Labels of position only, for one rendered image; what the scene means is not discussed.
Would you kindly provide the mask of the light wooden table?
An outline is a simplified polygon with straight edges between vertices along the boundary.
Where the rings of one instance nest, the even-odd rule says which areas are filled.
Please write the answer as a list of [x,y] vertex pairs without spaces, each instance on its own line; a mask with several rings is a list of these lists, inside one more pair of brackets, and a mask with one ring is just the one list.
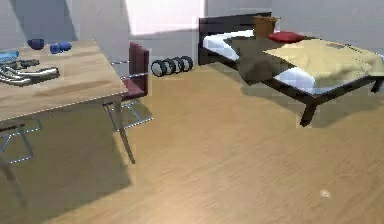
[[19,50],[20,57],[37,59],[40,69],[58,68],[60,76],[23,87],[0,82],[0,129],[12,127],[25,137],[27,119],[75,105],[111,103],[117,130],[128,156],[132,157],[121,114],[121,95],[126,87],[96,41],[73,41],[71,45],[69,51],[56,55],[48,49]]

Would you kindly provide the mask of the olive brown blanket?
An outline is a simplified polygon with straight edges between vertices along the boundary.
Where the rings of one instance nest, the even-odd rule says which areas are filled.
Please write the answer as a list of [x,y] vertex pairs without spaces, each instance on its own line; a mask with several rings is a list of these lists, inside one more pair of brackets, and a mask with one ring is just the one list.
[[267,54],[267,50],[282,47],[281,43],[259,37],[237,36],[224,40],[239,56],[236,68],[241,78],[249,85],[269,80],[294,68],[285,59]]

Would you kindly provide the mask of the yellow blanket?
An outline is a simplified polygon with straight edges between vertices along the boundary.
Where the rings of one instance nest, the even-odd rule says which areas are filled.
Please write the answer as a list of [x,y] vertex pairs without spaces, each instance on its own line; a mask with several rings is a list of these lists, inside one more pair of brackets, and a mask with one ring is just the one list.
[[310,39],[266,50],[310,74],[317,87],[352,81],[363,75],[384,77],[384,59],[366,49]]

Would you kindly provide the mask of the dark blue cup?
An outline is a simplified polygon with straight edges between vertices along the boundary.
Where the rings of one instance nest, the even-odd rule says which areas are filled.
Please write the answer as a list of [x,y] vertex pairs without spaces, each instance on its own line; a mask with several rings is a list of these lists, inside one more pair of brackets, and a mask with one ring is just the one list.
[[43,39],[29,39],[27,44],[33,50],[41,50],[44,48],[45,42]]

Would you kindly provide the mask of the dark red metal chair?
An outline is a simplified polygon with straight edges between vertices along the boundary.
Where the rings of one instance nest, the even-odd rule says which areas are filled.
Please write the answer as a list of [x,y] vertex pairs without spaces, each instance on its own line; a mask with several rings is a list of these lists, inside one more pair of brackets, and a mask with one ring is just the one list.
[[129,65],[128,74],[121,77],[121,81],[127,88],[127,92],[121,95],[121,108],[126,108],[136,121],[124,126],[125,129],[138,126],[151,121],[153,117],[149,115],[142,118],[133,108],[139,103],[138,99],[148,95],[148,64],[149,51],[137,43],[129,44]]

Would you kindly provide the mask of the red pillow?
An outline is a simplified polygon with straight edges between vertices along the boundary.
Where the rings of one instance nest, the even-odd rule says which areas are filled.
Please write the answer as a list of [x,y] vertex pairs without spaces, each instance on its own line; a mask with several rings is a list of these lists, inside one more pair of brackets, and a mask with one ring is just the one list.
[[296,43],[304,39],[304,36],[294,32],[280,31],[268,35],[268,38],[278,43]]

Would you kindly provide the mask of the dark framed bed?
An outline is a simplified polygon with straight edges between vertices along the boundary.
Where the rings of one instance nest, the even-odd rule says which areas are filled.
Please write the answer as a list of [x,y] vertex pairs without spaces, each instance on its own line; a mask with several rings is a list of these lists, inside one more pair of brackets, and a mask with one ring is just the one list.
[[[239,56],[224,40],[237,36],[256,37],[253,34],[254,16],[274,17],[270,12],[262,12],[257,14],[201,18],[198,25],[198,63],[205,65],[219,62],[237,71],[236,59]],[[302,36],[304,36],[303,40],[321,39],[312,36]],[[300,124],[307,126],[312,121],[312,117],[319,105],[369,83],[373,85],[372,91],[376,93],[384,84],[384,77],[363,75],[352,81],[342,81],[329,87],[317,87],[314,77],[294,66],[294,68],[288,69],[269,80],[258,83],[263,83],[304,103],[305,110]]]

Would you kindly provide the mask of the light blue bowl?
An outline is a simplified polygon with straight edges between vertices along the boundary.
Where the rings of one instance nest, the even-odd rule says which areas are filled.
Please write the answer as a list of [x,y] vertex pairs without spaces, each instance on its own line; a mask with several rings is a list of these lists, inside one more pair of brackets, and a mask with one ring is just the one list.
[[18,51],[0,52],[0,63],[12,63],[17,60],[18,56]]

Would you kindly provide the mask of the black dumbbell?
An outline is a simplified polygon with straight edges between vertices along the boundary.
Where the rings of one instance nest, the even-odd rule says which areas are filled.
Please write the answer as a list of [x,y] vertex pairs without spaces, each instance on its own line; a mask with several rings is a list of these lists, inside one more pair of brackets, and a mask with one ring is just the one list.
[[155,60],[151,64],[151,72],[156,77],[188,72],[193,68],[194,62],[189,56]]

